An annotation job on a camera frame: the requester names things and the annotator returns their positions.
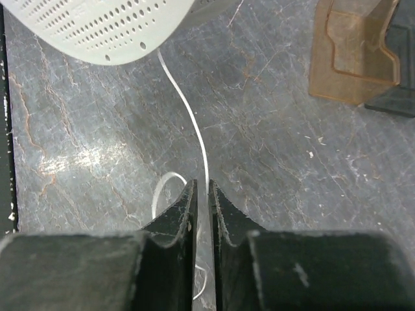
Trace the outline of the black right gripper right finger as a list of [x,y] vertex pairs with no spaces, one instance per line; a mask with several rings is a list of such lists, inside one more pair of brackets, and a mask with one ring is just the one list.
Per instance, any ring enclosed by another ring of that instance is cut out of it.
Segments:
[[209,213],[218,310],[413,310],[414,270],[375,231],[270,231],[215,181]]

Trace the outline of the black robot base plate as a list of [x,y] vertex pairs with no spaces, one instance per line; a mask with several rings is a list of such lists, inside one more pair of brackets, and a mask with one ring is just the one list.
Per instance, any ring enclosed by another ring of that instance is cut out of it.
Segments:
[[10,90],[6,53],[5,19],[1,11],[1,237],[18,231],[18,205],[16,195],[16,171],[12,134]]

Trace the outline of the white perforated cable spool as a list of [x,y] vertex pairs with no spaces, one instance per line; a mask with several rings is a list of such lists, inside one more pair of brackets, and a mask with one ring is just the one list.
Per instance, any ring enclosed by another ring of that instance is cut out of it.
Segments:
[[233,1],[11,0],[1,5],[60,52],[95,65],[123,65],[156,50],[178,29],[203,24]]

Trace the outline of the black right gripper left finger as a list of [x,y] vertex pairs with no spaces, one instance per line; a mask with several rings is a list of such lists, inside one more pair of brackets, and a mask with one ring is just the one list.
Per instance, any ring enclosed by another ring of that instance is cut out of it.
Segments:
[[198,186],[137,231],[1,241],[2,310],[190,310]]

